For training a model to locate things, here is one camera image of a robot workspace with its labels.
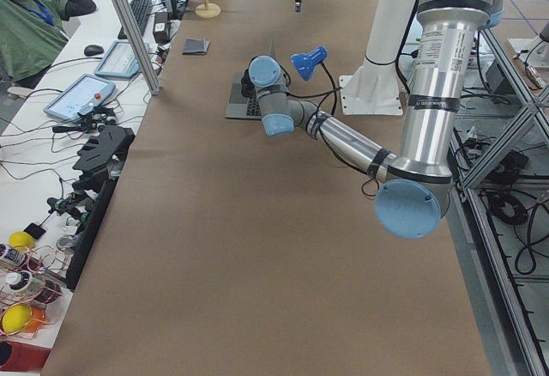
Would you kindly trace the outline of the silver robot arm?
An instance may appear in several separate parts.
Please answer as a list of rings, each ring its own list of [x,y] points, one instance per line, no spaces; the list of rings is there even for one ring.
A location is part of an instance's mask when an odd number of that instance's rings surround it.
[[[253,58],[236,86],[258,103],[268,136],[301,128],[378,181],[379,222],[396,236],[418,239],[438,227],[449,205],[446,155],[474,35],[496,25],[502,11],[503,0],[378,1],[364,62],[341,77],[336,92],[346,115],[402,115],[398,153],[291,94],[289,76],[273,55]]]

